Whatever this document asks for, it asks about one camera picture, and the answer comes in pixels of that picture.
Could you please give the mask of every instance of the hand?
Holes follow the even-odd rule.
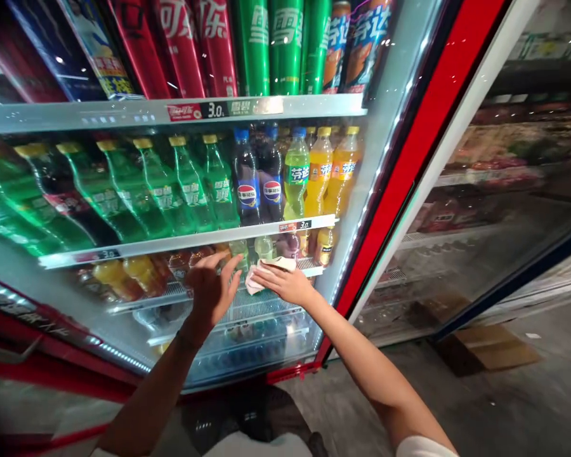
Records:
[[[315,290],[299,269],[289,272],[265,263],[263,263],[263,268],[271,273],[256,268],[252,279],[267,289],[271,289],[285,301],[307,309],[313,303],[323,300],[321,294]]]
[[[237,293],[241,271],[235,273],[232,281],[230,277],[243,259],[241,254],[228,261],[220,276],[216,274],[216,266],[227,254],[222,251],[204,257],[186,276],[186,284],[193,289],[195,298],[182,330],[197,347],[203,344],[212,328],[224,317]]]

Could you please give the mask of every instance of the beverage cooler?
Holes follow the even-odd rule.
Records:
[[[350,312],[379,347],[571,303],[571,1],[524,3],[505,14]]]

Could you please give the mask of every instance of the pepsi bottle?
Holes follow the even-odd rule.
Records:
[[[286,195],[281,183],[284,158],[275,146],[276,141],[277,127],[267,126],[265,134],[259,136],[256,143],[261,193],[260,210],[264,223],[279,222],[284,219]]]
[[[246,227],[261,224],[258,160],[250,146],[247,129],[235,128],[233,168],[237,179],[237,209],[241,225]]]

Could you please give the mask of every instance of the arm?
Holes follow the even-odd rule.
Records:
[[[97,447],[120,457],[148,456],[176,405],[190,365],[209,332],[233,302],[241,271],[230,277],[240,256],[233,257],[216,275],[226,252],[203,258],[188,274],[195,298],[190,315],[165,354],[119,411]]]
[[[392,446],[410,436],[429,438],[453,452],[454,446],[431,411],[403,374],[355,327],[324,300],[300,270],[284,272],[266,265],[271,273],[254,271],[254,281],[303,307],[322,328],[341,356],[351,377],[368,398]]]

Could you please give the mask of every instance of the green sprite can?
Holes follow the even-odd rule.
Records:
[[[239,76],[247,96],[270,95],[267,0],[234,2],[237,17]]]
[[[272,0],[271,94],[298,95],[303,45],[303,0]]]
[[[305,28],[300,63],[300,93],[321,94],[332,0],[305,0]]]

